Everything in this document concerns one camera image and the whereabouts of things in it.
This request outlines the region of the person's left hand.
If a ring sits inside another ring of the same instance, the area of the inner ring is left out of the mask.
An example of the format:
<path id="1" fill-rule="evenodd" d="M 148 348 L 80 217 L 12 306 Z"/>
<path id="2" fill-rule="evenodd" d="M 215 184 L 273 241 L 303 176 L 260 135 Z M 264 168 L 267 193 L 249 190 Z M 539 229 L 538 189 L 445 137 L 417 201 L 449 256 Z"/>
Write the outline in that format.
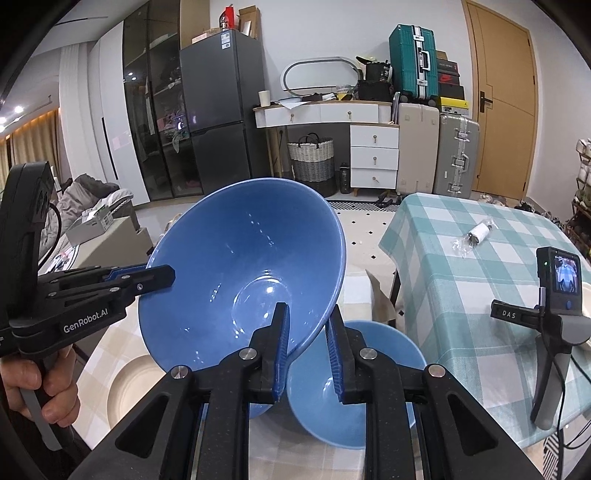
<path id="1" fill-rule="evenodd" d="M 80 410 L 78 388 L 73 379 L 75 362 L 76 353 L 71 346 L 59 351 L 53 367 L 45 374 L 32 360 L 19 356 L 3 358 L 1 377 L 9 408 L 31 420 L 20 390 L 42 389 L 50 398 L 41 410 L 44 420 L 61 428 L 73 424 Z"/>

